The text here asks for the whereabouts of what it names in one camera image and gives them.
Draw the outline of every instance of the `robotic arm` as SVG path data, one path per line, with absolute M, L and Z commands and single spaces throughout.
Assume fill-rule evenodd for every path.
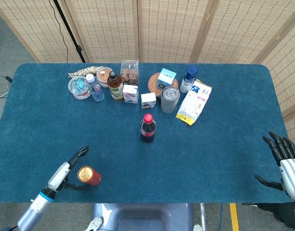
M 267 187 L 286 191 L 295 200 L 295 145 L 288 138 L 281 138 L 271 131 L 269 134 L 274 141 L 265 136 L 263 140 L 269 145 L 280 169 L 282 183 L 267 181 L 259 175 L 255 175 L 255 178 Z
M 68 162 L 63 163 L 58 168 L 50 178 L 47 187 L 42 189 L 34 200 L 31 200 L 31 205 L 18 220 L 17 226 L 20 231 L 32 230 L 47 207 L 54 201 L 55 194 L 62 188 L 84 190 L 89 187 L 89 185 L 76 186 L 68 183 L 68 174 L 79 158 L 86 155 L 88 151 L 89 147 L 81 148 Z

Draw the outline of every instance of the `clear plastic box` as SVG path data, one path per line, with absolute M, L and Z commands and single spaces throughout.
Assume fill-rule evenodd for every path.
M 123 84 L 139 85 L 139 60 L 122 60 L 121 77 Z

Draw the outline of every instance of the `red can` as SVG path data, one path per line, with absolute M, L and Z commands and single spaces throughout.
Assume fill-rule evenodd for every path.
M 101 175 L 90 166 L 83 166 L 78 172 L 78 179 L 90 185 L 98 185 L 101 181 Z

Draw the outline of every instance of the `blue cap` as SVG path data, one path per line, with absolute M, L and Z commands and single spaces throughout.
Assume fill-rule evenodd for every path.
M 196 68 L 196 66 L 194 65 L 189 65 L 187 68 L 186 68 L 186 77 L 187 78 L 194 78 L 195 75 L 197 74 L 198 72 L 198 69 Z

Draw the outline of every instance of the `blue felt surface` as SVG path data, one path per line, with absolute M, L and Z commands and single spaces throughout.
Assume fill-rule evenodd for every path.
M 120 64 L 102 64 L 119 72 Z M 197 77 L 213 87 L 193 126 L 155 108 L 105 99 L 76 100 L 65 73 L 91 64 L 25 64 L 18 67 L 0 121 L 0 202 L 27 202 L 58 167 L 90 146 L 69 175 L 90 165 L 99 186 L 62 190 L 59 202 L 285 202 L 289 198 L 259 184 L 255 174 L 279 181 L 262 136 L 286 136 L 269 71 L 262 65 L 196 64 Z M 187 64 L 140 64 L 139 93 L 149 77 L 166 68 L 181 81 Z M 142 143 L 145 113 L 157 122 L 153 143 Z

